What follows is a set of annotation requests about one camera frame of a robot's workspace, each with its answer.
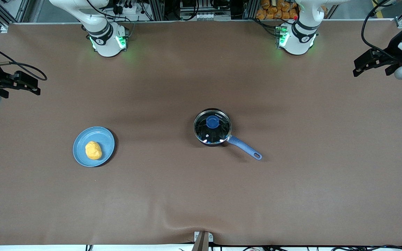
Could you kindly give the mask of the yellow potato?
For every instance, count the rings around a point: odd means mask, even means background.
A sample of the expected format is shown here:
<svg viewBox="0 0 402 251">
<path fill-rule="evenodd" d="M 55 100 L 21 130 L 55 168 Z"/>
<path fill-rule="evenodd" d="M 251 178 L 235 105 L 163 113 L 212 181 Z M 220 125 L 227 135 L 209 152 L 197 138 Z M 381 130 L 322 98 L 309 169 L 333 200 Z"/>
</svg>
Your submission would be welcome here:
<svg viewBox="0 0 402 251">
<path fill-rule="evenodd" d="M 85 146 L 85 154 L 89 159 L 98 160 L 103 156 L 102 148 L 99 143 L 89 141 Z"/>
</svg>

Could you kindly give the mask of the glass lid with blue knob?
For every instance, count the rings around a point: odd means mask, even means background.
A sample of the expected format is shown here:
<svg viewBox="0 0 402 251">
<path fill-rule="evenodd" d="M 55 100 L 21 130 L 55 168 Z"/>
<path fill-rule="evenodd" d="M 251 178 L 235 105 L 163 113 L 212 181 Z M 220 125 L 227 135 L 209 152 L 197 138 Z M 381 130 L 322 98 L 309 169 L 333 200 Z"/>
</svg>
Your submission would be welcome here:
<svg viewBox="0 0 402 251">
<path fill-rule="evenodd" d="M 193 130 L 202 144 L 217 146 L 228 140 L 232 123 L 224 111 L 216 108 L 205 109 L 195 117 Z"/>
</svg>

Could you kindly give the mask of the blue round plate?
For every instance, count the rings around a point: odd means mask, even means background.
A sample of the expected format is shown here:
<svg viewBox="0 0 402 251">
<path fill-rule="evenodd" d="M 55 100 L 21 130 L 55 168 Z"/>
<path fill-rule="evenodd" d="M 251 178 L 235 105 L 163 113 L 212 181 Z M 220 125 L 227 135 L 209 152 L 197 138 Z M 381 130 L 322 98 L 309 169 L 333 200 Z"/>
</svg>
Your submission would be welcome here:
<svg viewBox="0 0 402 251">
<path fill-rule="evenodd" d="M 85 146 L 90 141 L 94 141 L 100 146 L 102 155 L 99 159 L 90 159 L 87 156 Z M 110 160 L 115 147 L 116 141 L 110 130 L 105 127 L 89 127 L 76 137 L 72 154 L 76 162 L 84 167 L 99 167 Z"/>
</svg>

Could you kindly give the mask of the orange food items pile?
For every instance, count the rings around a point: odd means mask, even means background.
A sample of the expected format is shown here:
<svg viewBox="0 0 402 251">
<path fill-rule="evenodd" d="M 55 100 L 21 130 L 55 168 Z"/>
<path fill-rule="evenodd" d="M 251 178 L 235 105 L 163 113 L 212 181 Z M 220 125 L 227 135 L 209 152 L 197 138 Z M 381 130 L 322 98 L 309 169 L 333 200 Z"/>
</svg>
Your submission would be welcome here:
<svg viewBox="0 0 402 251">
<path fill-rule="evenodd" d="M 259 20 L 294 20 L 299 14 L 299 6 L 294 0 L 259 0 L 255 15 Z"/>
</svg>

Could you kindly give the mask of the white power strip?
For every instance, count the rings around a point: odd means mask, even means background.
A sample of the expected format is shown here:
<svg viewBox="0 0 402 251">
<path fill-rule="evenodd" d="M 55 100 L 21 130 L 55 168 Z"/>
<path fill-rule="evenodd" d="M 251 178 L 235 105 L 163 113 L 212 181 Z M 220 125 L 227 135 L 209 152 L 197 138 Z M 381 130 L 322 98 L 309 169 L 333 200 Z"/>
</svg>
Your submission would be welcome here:
<svg viewBox="0 0 402 251">
<path fill-rule="evenodd" d="M 116 15 L 134 15 L 136 14 L 137 6 L 133 4 L 129 4 L 128 2 L 118 3 L 114 8 L 113 12 Z"/>
</svg>

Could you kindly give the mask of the grey electronics box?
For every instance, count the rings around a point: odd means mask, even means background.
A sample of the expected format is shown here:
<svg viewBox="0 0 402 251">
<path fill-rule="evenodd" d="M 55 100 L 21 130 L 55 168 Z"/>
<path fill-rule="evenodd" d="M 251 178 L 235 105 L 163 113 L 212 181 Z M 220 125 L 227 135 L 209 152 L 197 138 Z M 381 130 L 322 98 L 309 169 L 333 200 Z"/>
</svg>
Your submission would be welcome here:
<svg viewBox="0 0 402 251">
<path fill-rule="evenodd" d="M 182 21 L 228 21 L 230 0 L 175 0 L 174 14 Z"/>
</svg>

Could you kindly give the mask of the brown table cover sheet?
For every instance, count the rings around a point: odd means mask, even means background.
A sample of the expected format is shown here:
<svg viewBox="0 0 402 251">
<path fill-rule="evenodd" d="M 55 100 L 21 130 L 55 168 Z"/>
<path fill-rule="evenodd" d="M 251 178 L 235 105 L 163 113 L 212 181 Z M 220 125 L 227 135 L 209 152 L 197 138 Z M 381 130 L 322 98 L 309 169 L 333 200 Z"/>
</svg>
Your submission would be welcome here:
<svg viewBox="0 0 402 251">
<path fill-rule="evenodd" d="M 0 50 L 48 80 L 0 103 L 0 245 L 402 246 L 402 81 L 353 76 L 361 26 L 292 56 L 252 21 L 142 23 L 112 58 L 78 24 L 10 26 Z M 200 143 L 208 108 L 262 159 Z M 116 141 L 99 167 L 73 156 L 89 127 Z"/>
</svg>

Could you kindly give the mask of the silver metal bracket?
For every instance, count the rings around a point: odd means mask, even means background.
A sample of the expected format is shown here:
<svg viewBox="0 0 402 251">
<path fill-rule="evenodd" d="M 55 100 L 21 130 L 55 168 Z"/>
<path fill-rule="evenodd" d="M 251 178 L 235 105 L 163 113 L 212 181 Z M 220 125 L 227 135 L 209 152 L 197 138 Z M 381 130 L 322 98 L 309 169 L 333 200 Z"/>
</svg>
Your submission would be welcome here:
<svg viewBox="0 0 402 251">
<path fill-rule="evenodd" d="M 192 251 L 211 251 L 209 245 L 214 242 L 213 234 L 207 231 L 194 232 Z"/>
</svg>

